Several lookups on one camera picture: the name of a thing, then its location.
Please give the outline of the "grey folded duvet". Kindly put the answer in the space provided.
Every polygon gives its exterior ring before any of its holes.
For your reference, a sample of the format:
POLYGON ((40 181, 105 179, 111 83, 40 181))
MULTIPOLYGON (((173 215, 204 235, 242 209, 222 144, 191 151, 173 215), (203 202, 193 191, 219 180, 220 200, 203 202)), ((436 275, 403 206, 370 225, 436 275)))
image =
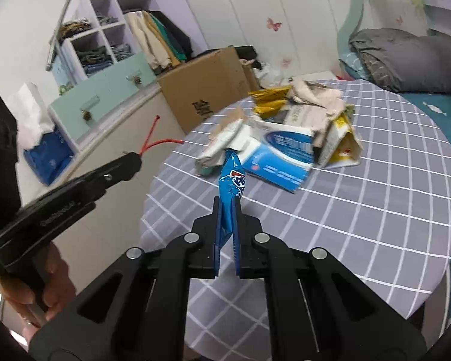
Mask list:
POLYGON ((395 93, 451 94, 451 47, 400 29, 363 29, 349 39, 367 75, 395 93))

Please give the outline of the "blue tissue pack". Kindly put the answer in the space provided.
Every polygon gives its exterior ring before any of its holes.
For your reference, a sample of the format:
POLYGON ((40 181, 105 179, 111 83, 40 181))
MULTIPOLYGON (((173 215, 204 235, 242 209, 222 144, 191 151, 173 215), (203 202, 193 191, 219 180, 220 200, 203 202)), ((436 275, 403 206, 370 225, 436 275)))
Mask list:
POLYGON ((61 131, 55 127, 40 143, 23 151, 26 163, 45 186, 50 186, 71 163, 74 153, 61 131))

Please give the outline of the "grey checked tablecloth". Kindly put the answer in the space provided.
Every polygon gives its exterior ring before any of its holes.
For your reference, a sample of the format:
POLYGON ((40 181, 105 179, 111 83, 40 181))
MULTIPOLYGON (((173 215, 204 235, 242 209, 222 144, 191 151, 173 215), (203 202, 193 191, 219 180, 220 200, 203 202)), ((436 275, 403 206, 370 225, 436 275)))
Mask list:
MULTIPOLYGON (((421 108, 451 141, 450 96, 401 96, 421 108)), ((185 143, 172 151, 154 177, 142 216, 144 249, 165 246, 190 231, 196 218, 212 211, 213 199, 218 195, 217 176, 199 176, 194 162, 205 147, 208 134, 230 109, 232 106, 190 131, 185 143)), ((341 169, 313 168, 293 193, 248 175, 241 200, 243 211, 259 218, 265 232, 283 239, 292 248, 309 251, 323 247, 338 258, 340 233, 327 227, 326 220, 332 214, 336 172, 341 169)), ((264 284, 236 276, 231 241, 221 250, 219 277, 190 284, 186 344, 211 360, 271 360, 264 284)))

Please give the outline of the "blue snack wrapper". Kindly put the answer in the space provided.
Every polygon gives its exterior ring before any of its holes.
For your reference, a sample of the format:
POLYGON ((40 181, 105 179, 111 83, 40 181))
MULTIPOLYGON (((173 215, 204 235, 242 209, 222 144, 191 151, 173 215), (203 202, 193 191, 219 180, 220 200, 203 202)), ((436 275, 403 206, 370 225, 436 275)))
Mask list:
POLYGON ((246 185, 246 174, 237 153, 225 150, 225 163, 218 179, 219 214, 217 216, 215 247, 218 254, 225 244, 232 239, 234 248, 235 271, 240 273, 240 242, 238 212, 240 199, 246 185))

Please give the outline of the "white low cabinet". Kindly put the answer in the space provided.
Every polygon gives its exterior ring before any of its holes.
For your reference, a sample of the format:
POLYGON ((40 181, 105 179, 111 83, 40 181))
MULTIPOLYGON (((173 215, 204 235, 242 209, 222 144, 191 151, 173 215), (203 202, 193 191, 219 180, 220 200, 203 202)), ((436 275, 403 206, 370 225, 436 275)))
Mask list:
POLYGON ((63 184, 100 169, 98 182, 106 187, 95 209, 54 241, 78 290, 90 284, 127 249, 140 245, 141 218, 151 182, 175 147, 174 141, 184 136, 160 89, 146 92, 121 109, 104 128, 55 182, 63 184), (141 169, 130 180, 122 180, 125 172, 113 166, 112 161, 127 153, 139 153, 145 141, 153 146, 142 153, 141 169))

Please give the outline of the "lilac cubby shelf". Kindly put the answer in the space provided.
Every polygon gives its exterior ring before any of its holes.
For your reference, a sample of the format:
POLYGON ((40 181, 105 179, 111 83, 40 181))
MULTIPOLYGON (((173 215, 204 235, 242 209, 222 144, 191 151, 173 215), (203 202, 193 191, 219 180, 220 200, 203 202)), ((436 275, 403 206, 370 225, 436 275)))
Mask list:
POLYGON ((46 69, 64 94, 92 75, 143 52, 124 14, 154 11, 155 0, 66 0, 46 69))

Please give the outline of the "hanging clothes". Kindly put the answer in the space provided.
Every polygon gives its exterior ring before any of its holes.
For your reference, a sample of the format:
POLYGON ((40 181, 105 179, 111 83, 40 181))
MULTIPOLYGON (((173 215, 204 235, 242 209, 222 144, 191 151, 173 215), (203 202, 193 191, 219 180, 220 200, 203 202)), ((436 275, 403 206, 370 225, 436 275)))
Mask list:
POLYGON ((190 39, 159 11, 130 11, 124 18, 155 74, 174 69, 191 58, 190 39))

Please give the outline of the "yellow white snack bag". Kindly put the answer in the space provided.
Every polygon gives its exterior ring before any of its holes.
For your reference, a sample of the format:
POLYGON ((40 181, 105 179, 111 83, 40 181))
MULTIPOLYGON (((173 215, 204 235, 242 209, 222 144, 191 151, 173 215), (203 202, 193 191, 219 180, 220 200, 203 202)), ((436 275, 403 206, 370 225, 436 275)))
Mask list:
POLYGON ((317 165, 334 169, 359 165, 363 146, 348 116, 342 113, 328 127, 317 165))

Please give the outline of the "yellow foil bag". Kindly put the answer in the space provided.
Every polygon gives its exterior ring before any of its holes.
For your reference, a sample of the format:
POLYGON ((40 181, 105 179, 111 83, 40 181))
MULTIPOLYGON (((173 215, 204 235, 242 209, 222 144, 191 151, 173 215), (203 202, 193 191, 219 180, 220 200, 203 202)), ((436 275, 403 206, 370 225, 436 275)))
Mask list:
POLYGON ((275 116, 288 103, 291 88, 287 85, 250 91, 248 95, 254 102, 253 112, 263 120, 275 116))

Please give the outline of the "large cardboard box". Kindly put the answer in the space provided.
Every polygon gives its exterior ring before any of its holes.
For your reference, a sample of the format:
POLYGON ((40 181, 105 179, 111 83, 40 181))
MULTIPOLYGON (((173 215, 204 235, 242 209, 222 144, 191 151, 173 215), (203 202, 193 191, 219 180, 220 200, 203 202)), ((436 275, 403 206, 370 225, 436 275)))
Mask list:
POLYGON ((158 83, 185 133, 260 88, 253 65, 234 47, 184 63, 159 76, 158 83))

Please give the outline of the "newspaper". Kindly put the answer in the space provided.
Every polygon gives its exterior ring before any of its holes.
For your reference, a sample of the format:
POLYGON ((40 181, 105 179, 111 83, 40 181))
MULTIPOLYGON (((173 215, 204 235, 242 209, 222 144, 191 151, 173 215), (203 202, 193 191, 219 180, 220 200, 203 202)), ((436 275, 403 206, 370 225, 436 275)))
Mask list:
POLYGON ((342 114, 351 116, 354 106, 346 103, 343 92, 319 82, 291 81, 287 102, 272 117, 274 123, 309 129, 313 146, 321 148, 330 124, 342 114))

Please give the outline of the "teal drawer unit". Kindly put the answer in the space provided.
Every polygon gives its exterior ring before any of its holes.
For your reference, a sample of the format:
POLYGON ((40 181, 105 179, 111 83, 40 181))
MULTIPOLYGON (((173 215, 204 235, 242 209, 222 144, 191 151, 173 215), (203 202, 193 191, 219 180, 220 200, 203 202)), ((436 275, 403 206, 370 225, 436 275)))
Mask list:
POLYGON ((79 141, 100 120, 155 82, 141 52, 103 69, 74 86, 51 104, 62 130, 79 141))

